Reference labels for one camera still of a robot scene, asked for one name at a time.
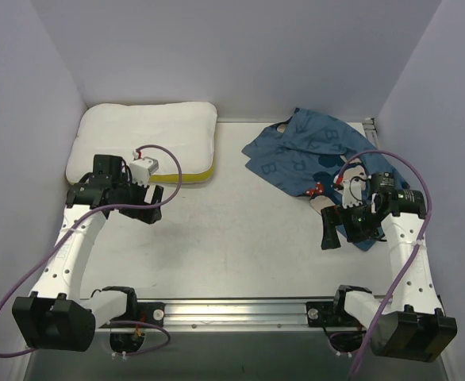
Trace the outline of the white pillow with yellow edge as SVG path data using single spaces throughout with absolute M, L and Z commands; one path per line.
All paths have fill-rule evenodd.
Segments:
M 209 102 L 124 106 L 103 103 L 83 115 L 65 171 L 76 183 L 96 154 L 133 159 L 136 148 L 156 144 L 178 159 L 184 183 L 203 183 L 214 170 L 217 109 Z

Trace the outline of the blue cartoon print pillowcase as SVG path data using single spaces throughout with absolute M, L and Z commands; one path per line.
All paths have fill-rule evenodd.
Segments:
M 246 168 L 293 197 L 306 197 L 321 220 L 341 207 L 343 192 L 334 183 L 352 183 L 356 200 L 368 195 L 367 177 L 388 172 L 397 188 L 408 183 L 387 159 L 349 124 L 317 111 L 296 109 L 288 121 L 266 127 L 242 152 Z

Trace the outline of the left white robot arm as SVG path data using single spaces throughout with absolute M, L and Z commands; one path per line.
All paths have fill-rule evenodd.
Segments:
M 131 287 L 104 287 L 86 301 L 80 288 L 85 267 L 100 230 L 110 213 L 105 206 L 122 204 L 120 214 L 145 224 L 162 217 L 157 206 L 163 188 L 145 200 L 157 160 L 137 156 L 126 163 L 120 156 L 95 155 L 92 170 L 67 191 L 59 238 L 63 244 L 51 255 L 27 297 L 15 299 L 12 314 L 31 349 L 84 352 L 94 332 L 109 321 L 130 326 L 143 321 Z

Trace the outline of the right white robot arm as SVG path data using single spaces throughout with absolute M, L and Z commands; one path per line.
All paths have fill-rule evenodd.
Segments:
M 332 319 L 371 329 L 368 342 L 377 356 L 433 362 L 458 328 L 433 286 L 421 232 L 428 216 L 424 195 L 396 188 L 389 172 L 341 179 L 334 188 L 342 192 L 342 202 L 321 211 L 322 249 L 340 247 L 338 228 L 350 243 L 384 240 L 395 288 L 382 304 L 367 288 L 341 285 L 330 306 Z

